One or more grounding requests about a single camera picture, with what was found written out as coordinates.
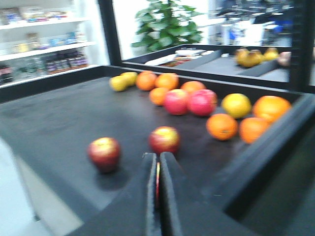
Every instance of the black table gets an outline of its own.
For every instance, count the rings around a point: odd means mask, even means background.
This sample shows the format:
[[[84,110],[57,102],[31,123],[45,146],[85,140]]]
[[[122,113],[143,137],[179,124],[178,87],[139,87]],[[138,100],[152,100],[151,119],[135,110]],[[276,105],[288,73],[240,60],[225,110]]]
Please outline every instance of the black table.
[[[113,76],[126,70],[130,69],[108,68],[107,73]],[[152,152],[148,136],[158,126],[179,130],[179,165],[205,200],[228,211],[257,173],[282,148],[287,149],[288,140],[304,131],[315,111],[315,105],[310,106],[314,101],[310,94],[201,79],[219,98],[241,92],[252,103],[268,94],[293,103],[293,109],[254,144],[247,145],[238,136],[221,142],[208,134],[207,118],[171,116],[149,101],[148,92],[136,87],[113,92],[109,78],[0,104],[0,135],[84,222],[108,206],[137,173],[143,153]],[[195,79],[181,77],[180,83]],[[116,172],[101,175],[89,161],[86,149],[91,141],[105,136],[119,140],[122,159]],[[249,164],[255,167],[247,169]],[[242,176],[240,182],[229,185],[238,173]]]

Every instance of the bottle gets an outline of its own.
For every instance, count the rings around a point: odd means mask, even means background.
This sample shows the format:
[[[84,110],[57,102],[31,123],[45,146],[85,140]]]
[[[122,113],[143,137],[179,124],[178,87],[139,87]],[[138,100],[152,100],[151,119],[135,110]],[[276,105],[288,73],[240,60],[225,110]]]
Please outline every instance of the bottle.
[[[46,75],[46,69],[45,65],[40,57],[35,57],[34,58],[34,64],[35,64],[35,69],[37,76],[44,76]]]
[[[70,65],[71,70],[77,68],[77,63],[76,63],[76,60],[75,60],[75,55],[74,55],[74,53],[69,53],[68,62],[69,62],[69,65]]]
[[[58,54],[54,55],[54,63],[55,63],[56,73],[63,72],[60,56]]]
[[[13,81],[12,68],[6,64],[0,65],[0,84]]]
[[[87,57],[82,53],[81,54],[81,66],[82,67],[87,67],[89,64],[88,64],[88,60],[87,60]]]
[[[34,78],[37,76],[34,59],[29,58],[25,61],[25,71],[26,71],[26,77],[27,79]]]
[[[75,51],[74,55],[75,55],[75,62],[76,62],[77,68],[81,68],[82,67],[81,55],[79,54],[77,50]]]
[[[46,70],[48,75],[52,75],[56,73],[56,66],[55,62],[53,61],[52,57],[48,57],[46,60]]]
[[[26,72],[25,59],[16,59],[14,61],[14,77],[18,80],[28,79],[28,74]]]
[[[68,60],[66,58],[66,53],[60,54],[60,62],[61,62],[63,71],[68,71],[70,69]]]

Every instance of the lemon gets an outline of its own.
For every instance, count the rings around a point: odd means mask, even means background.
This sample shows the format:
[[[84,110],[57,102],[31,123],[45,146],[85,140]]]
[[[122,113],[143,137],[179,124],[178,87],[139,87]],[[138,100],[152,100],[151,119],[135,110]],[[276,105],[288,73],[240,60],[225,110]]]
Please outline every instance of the lemon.
[[[125,78],[128,81],[128,86],[134,86],[136,84],[136,80],[137,80],[137,72],[124,72],[121,74],[122,76],[125,76]]]
[[[239,119],[251,112],[252,104],[248,97],[241,93],[231,93],[221,102],[222,108],[233,118]]]
[[[119,76],[110,78],[109,85],[113,91],[121,92],[127,89],[128,81],[125,78],[125,76],[119,75]]]

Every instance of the white wall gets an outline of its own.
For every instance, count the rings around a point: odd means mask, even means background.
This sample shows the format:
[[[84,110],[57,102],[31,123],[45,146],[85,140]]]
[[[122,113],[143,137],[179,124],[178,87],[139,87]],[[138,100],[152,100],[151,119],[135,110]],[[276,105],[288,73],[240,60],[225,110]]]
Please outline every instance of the white wall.
[[[199,12],[208,12],[208,0],[182,0],[182,4],[196,7]],[[131,43],[137,42],[139,38],[135,35],[138,30],[135,14],[137,11],[146,8],[149,2],[146,0],[113,0],[113,5],[122,59],[129,59],[143,54],[143,48],[132,48]],[[203,19],[207,19],[207,16],[198,17],[196,22]],[[201,43],[206,43],[206,35],[207,33],[205,33],[204,40]]]

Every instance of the orange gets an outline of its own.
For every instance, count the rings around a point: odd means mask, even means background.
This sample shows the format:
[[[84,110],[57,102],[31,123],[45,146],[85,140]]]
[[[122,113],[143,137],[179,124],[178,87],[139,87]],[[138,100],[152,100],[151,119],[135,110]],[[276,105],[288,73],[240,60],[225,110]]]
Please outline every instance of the orange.
[[[183,83],[181,89],[185,90],[188,94],[192,94],[195,91],[206,89],[206,86],[199,81],[188,81]]]
[[[240,123],[240,137],[245,143],[251,144],[255,142],[270,125],[271,124],[264,118],[246,118]]]
[[[290,102],[282,97],[263,96],[254,103],[252,113],[255,117],[264,118],[273,123],[290,108]]]
[[[206,128],[214,138],[229,140],[237,134],[237,121],[228,114],[215,114],[208,118]]]
[[[175,73],[163,73],[157,77],[155,86],[157,88],[177,89],[179,84],[178,75]]]
[[[151,91],[155,88],[157,75],[150,70],[142,71],[138,74],[136,86],[143,91]]]
[[[154,88],[149,93],[150,101],[157,106],[163,106],[167,92],[167,88]]]

